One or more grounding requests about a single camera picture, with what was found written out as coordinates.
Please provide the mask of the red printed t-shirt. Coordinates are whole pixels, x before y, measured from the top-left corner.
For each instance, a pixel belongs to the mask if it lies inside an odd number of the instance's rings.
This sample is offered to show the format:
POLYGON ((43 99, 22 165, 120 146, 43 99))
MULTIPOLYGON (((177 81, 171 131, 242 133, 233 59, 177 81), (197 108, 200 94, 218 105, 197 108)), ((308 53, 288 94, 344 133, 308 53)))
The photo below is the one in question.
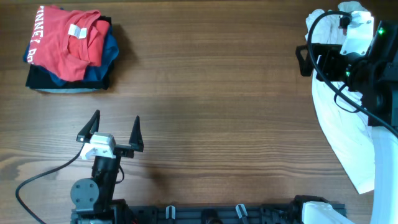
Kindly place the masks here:
POLYGON ((27 63, 68 82, 84 79, 87 67, 102 64, 110 23, 98 10, 66 11, 39 6, 27 51, 27 63))

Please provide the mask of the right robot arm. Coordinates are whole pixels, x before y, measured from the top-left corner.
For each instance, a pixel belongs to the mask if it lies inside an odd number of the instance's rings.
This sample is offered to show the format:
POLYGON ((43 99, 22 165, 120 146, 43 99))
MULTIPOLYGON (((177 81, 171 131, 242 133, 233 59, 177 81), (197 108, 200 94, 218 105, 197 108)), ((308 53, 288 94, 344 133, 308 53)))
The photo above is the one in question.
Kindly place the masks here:
POLYGON ((356 190, 373 192, 371 222, 396 223, 397 22, 343 16, 307 27, 296 55, 321 129, 356 190))

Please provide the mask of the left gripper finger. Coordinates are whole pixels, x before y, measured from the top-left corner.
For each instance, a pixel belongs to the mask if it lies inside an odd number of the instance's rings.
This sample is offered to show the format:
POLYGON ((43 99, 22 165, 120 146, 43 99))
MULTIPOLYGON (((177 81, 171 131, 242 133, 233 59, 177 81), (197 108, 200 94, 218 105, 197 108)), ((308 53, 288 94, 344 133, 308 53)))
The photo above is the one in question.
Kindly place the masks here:
POLYGON ((129 138, 129 145, 134 151, 143 152, 144 151, 144 141, 141 133, 141 122, 140 117, 136 116, 134 120, 134 125, 132 127, 131 135, 129 138))
POLYGON ((89 142, 95 132, 98 132, 100 125, 100 110, 96 110, 91 119, 77 134, 77 142, 89 142))

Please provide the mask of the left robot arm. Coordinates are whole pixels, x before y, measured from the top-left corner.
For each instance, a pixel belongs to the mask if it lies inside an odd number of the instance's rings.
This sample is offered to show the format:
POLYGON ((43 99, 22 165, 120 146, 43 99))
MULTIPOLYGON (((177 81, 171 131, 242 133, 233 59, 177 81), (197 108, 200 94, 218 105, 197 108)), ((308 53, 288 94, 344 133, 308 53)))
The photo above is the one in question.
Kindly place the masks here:
POLYGON ((72 223, 137 223, 134 212, 124 199, 114 199, 118 174, 124 174, 121 167, 123 157, 133 158, 135 152, 144 150, 140 117, 136 116, 128 145, 116 144, 114 136, 99 132, 100 111, 77 134, 82 143, 79 157, 88 160, 93 157, 91 177, 76 181, 70 191, 75 205, 72 223))

